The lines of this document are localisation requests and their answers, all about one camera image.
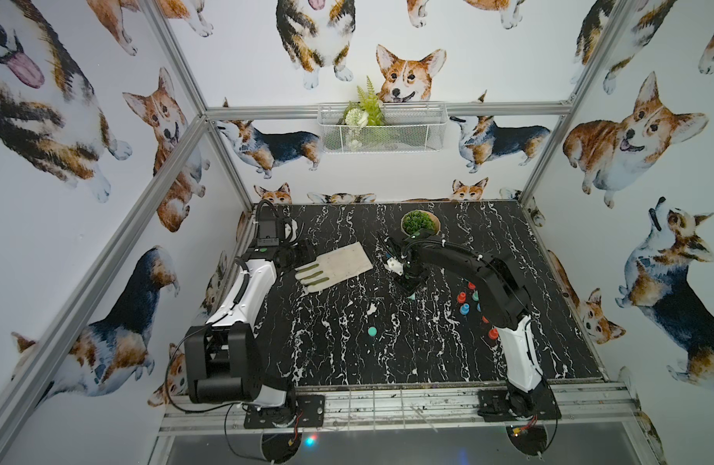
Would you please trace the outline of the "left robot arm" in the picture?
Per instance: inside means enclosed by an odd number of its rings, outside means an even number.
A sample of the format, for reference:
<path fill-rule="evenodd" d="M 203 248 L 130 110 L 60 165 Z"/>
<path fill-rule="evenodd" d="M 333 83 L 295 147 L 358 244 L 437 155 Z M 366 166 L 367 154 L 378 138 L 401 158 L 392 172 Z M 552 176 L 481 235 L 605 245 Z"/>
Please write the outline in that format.
<path fill-rule="evenodd" d="M 259 310 L 285 273 L 312 261 L 314 248 L 297 239 L 296 223 L 271 201 L 254 211 L 254 238 L 243 255 L 234 284 L 205 324 L 186 333 L 186 382 L 196 404 L 239 402 L 257 408 L 285 408 L 294 389 L 265 373 L 254 336 Z"/>

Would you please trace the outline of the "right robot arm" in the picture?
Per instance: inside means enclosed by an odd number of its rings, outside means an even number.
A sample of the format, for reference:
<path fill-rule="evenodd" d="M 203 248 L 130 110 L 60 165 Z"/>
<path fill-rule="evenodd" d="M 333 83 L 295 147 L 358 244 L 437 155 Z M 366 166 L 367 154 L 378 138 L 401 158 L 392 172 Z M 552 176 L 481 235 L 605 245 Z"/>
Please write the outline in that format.
<path fill-rule="evenodd" d="M 482 316 L 497 330 L 504 350 L 509 400 L 533 407 L 545 383 L 531 332 L 531 295 L 514 257 L 486 256 L 426 231 L 402 239 L 388 236 L 384 242 L 388 248 L 385 267 L 409 295 L 425 285 L 429 267 L 475 286 Z"/>

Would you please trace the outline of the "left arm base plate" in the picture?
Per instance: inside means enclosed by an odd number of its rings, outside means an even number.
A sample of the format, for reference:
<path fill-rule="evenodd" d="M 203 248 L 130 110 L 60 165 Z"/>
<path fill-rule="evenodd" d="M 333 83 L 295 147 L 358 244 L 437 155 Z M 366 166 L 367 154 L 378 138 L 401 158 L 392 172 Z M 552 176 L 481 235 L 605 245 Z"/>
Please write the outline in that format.
<path fill-rule="evenodd" d="M 285 400 L 281 407 L 248 407 L 244 428 L 287 429 L 320 427 L 324 424 L 326 397 L 324 395 L 296 395 Z"/>

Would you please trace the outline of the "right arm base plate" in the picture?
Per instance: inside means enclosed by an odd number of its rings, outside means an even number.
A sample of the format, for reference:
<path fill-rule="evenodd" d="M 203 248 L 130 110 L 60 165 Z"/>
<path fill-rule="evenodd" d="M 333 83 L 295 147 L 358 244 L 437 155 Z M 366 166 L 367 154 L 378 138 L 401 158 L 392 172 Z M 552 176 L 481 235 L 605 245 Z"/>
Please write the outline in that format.
<path fill-rule="evenodd" d="M 515 387 L 479 391 L 477 415 L 485 422 L 527 422 L 537 420 L 560 420 L 562 413 L 556 399 L 543 385 L 530 393 L 522 393 Z"/>

